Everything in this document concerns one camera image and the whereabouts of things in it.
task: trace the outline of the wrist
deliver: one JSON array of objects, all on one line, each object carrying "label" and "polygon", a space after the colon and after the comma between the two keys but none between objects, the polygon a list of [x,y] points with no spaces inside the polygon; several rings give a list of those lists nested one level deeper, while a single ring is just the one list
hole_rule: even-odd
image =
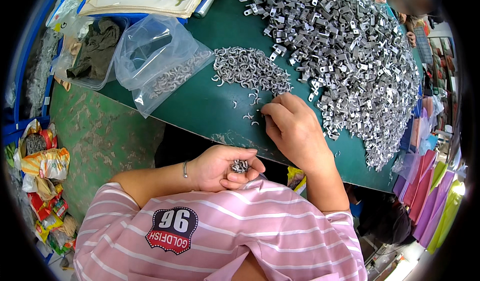
[{"label": "wrist", "polygon": [[191,188],[191,190],[194,191],[200,191],[200,186],[198,185],[198,176],[197,176],[197,159],[191,160],[187,162],[186,165],[186,173],[187,177],[184,177],[184,170],[183,170],[183,163],[181,163],[181,175],[183,180],[188,184],[188,187]]}]

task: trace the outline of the green workbench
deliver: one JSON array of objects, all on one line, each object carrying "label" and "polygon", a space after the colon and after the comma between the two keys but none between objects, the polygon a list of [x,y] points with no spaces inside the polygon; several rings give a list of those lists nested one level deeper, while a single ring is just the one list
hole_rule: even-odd
[{"label": "green workbench", "polygon": [[[262,35],[268,21],[261,20],[260,15],[244,16],[245,5],[246,3],[238,0],[215,0],[205,18],[189,18],[185,27],[195,39],[212,50],[241,46],[260,49],[269,56],[274,42],[272,38]],[[310,86],[296,81],[300,74],[287,64],[289,55],[290,52],[283,58],[277,57],[275,63],[291,74],[291,82],[295,87],[292,94],[304,99],[322,123],[320,110],[314,107],[314,102],[308,102]],[[253,98],[248,98],[251,90],[242,88],[240,84],[225,83],[217,87],[219,82],[211,80],[214,75],[213,66],[208,65],[177,89],[151,115],[225,145],[256,148],[261,157],[291,165],[265,133],[265,120],[261,118],[260,112],[256,111],[272,99],[271,92],[261,91],[259,97],[263,103],[249,106],[253,102]],[[107,83],[99,92],[135,109],[131,92],[117,81]],[[232,101],[237,101],[236,109],[233,109]],[[251,126],[251,120],[242,119],[247,112],[254,115],[253,120],[260,125]],[[381,172],[374,169],[369,171],[365,164],[365,149],[361,139],[351,138],[348,131],[343,130],[337,141],[328,137],[326,141],[333,153],[341,152],[335,162],[344,182],[392,191],[394,182],[390,180],[389,173],[394,159],[390,160]]]}]

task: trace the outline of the bracelet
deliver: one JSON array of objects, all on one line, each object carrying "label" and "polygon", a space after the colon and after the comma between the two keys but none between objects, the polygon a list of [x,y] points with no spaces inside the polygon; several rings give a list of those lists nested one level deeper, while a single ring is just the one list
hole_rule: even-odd
[{"label": "bracelet", "polygon": [[188,161],[189,161],[189,160],[187,160],[187,161],[185,161],[185,162],[183,163],[183,177],[184,177],[184,178],[188,178],[188,176],[187,176],[187,162],[188,162]]}]

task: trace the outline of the floor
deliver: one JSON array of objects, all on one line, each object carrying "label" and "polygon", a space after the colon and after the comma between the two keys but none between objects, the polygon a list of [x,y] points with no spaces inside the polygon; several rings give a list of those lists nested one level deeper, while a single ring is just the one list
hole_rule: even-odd
[{"label": "floor", "polygon": [[55,83],[50,105],[59,146],[70,152],[63,197],[79,223],[97,189],[115,174],[154,167],[165,123],[93,90]]}]

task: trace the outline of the metal clip pile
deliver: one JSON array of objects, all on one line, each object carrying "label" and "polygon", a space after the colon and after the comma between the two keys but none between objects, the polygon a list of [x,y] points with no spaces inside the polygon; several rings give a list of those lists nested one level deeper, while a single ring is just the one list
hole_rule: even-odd
[{"label": "metal clip pile", "polygon": [[196,51],[192,58],[182,64],[172,68],[168,72],[159,76],[152,86],[153,93],[149,95],[150,99],[158,98],[160,94],[175,91],[183,83],[185,83],[205,62],[208,57],[212,56],[211,50]]},{"label": "metal clip pile", "polygon": [[398,151],[418,100],[419,73],[407,39],[373,0],[253,0],[245,15],[269,17],[263,34],[293,51],[290,65],[309,82],[324,135],[346,128],[364,141],[366,163],[380,171]]},{"label": "metal clip pile", "polygon": [[229,84],[240,83],[251,90],[270,90],[274,96],[290,92],[290,75],[270,59],[261,50],[241,47],[216,49],[213,69],[216,75],[213,81],[221,80]]},{"label": "metal clip pile", "polygon": [[248,161],[247,160],[234,160],[231,166],[233,172],[243,173],[248,170]]}]

